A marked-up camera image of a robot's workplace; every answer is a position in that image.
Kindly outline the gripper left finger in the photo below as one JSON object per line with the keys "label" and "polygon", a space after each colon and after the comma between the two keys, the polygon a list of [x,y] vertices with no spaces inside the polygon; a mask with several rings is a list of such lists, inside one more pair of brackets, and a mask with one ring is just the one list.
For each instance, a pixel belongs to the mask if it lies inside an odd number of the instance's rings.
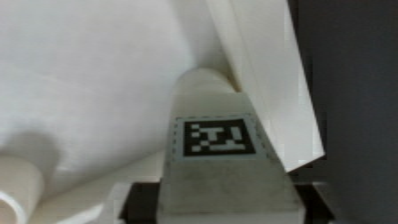
{"label": "gripper left finger", "polygon": [[100,224],[157,224],[160,183],[118,183],[105,200]]}

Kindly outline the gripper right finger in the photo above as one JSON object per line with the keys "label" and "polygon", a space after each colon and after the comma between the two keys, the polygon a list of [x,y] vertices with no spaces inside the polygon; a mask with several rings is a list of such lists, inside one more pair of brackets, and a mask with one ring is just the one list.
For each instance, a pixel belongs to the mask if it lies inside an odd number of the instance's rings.
{"label": "gripper right finger", "polygon": [[306,207],[304,224],[341,224],[341,208],[325,182],[297,182],[295,189]]}

